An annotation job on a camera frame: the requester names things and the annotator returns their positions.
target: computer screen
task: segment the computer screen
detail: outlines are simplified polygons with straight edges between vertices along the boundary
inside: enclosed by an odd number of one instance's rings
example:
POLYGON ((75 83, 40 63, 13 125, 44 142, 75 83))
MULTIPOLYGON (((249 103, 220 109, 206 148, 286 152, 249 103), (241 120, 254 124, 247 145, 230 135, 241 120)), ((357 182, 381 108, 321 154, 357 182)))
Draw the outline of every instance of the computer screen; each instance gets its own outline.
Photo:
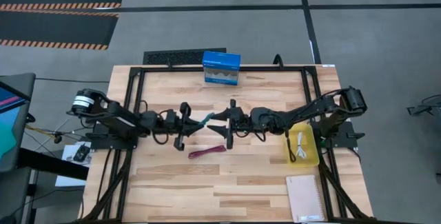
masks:
POLYGON ((27 103, 27 97, 9 85, 0 82, 0 114, 27 103))

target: white cable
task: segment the white cable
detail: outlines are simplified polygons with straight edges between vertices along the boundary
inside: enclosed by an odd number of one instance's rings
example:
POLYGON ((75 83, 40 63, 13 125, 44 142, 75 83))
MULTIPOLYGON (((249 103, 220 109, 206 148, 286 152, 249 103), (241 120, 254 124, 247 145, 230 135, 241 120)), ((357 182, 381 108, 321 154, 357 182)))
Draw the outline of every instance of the white cable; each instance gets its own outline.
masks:
MULTIPOLYGON (((60 128, 62 128, 68 121, 70 121, 70 119, 72 119, 73 116, 69 117, 68 119, 66 119, 63 124, 61 124, 59 127, 56 128, 55 132, 60 130, 60 128)), ((50 141, 51 138, 46 139, 42 144, 40 144, 39 147, 37 147, 34 152, 36 152, 38 149, 40 149, 41 147, 43 147, 48 141, 50 141)))
POLYGON ((306 159, 307 155, 306 152, 302 150, 302 146, 300 145, 302 142, 303 133, 299 132, 297 135, 297 152, 296 155, 299 156, 302 159, 306 159))

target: wooden tabletop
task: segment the wooden tabletop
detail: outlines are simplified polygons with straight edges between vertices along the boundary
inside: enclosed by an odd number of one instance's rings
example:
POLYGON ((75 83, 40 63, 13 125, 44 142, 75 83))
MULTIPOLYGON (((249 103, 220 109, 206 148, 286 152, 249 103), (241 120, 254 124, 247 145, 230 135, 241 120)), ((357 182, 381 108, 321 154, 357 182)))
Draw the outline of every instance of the wooden tabletop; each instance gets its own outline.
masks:
MULTIPOLYGON (((110 80, 107 96, 121 104, 129 70, 128 65, 115 66, 110 80)), ((317 65, 317 72, 322 93, 340 88, 334 67, 317 65)), ((314 95, 311 78, 309 84, 314 95)), ((210 112, 223 111, 230 99, 236 99, 245 113, 260 106, 291 110, 306 104, 299 72, 240 72, 239 86, 205 83, 202 72, 148 72, 142 99, 148 102, 150 110, 157 112, 169 108, 178 112, 180 103, 187 101, 195 120, 204 119, 210 112)), ((221 121, 208 124, 225 125, 221 121)), ((225 144, 225 140, 203 128, 185 138, 184 143, 185 151, 179 152, 173 147, 173 137, 165 145, 156 144, 151 137, 139 139, 133 153, 123 222, 292 221, 285 177, 315 174, 318 179, 317 167, 288 166, 286 143, 281 136, 268 134, 264 143, 253 135, 235 138, 232 150, 193 160, 187 158, 189 152, 225 144)), ((358 158, 347 149, 334 151, 343 188, 371 216, 358 158)), ((101 150, 93 156, 84 191, 85 213, 96 203, 106 154, 101 150)), ((111 162, 110 159, 103 189, 107 188, 111 162)), ((335 193, 329 187, 334 214, 338 216, 335 193)), ((111 216, 116 213, 119 189, 115 192, 111 216)))

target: desk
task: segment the desk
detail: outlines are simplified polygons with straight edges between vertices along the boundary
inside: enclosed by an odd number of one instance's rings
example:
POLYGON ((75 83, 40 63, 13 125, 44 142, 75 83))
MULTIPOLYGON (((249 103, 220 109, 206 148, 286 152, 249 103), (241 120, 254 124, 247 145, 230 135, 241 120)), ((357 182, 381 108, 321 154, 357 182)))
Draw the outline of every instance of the desk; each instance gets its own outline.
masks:
MULTIPOLYGON (((322 93, 340 88, 334 67, 317 65, 316 71, 322 93)), ((114 67, 107 93, 110 99, 123 104, 129 72, 130 66, 114 67)), ((285 111, 306 104, 298 72, 241 72, 239 77, 239 86, 226 86, 204 83, 202 72, 148 72, 142 99, 148 102, 149 109, 157 112, 168 108, 178 110, 180 103, 187 101, 192 107, 191 118, 196 120, 204 119, 210 112, 223 111, 231 98, 237 100, 244 112, 259 106, 285 111)), ((131 110, 134 100, 135 92, 132 92, 131 110)), ((140 108, 140 112, 145 109, 144 105, 140 108)), ((235 138, 232 150, 194 160, 187 158, 189 152, 225 144, 225 140, 204 128, 184 143, 185 151, 178 152, 172 139, 166 145, 156 144, 151 137, 139 139, 133 152, 123 222, 292 221, 285 177, 318 176, 316 167, 288 166, 281 136, 268 134, 265 143, 252 135, 235 138)), ((365 214, 372 215, 358 158, 343 148, 334 151, 341 185, 365 214)), ((106 155, 107 151, 101 150, 92 159, 84 191, 85 213, 95 205, 106 155)), ((109 174, 107 169, 103 189, 107 187, 109 174)), ((331 187, 330 192, 334 214, 338 216, 331 187)), ((115 216, 118 195, 117 189, 111 217, 115 216)))

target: pink notebook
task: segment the pink notebook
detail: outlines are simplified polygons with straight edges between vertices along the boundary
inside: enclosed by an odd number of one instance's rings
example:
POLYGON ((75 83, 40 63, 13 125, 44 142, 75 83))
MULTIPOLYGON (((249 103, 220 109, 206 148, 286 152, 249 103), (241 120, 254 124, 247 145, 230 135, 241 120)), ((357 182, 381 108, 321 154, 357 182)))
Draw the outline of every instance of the pink notebook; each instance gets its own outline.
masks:
POLYGON ((325 220, 314 175, 288 176, 287 188, 294 222, 325 220))

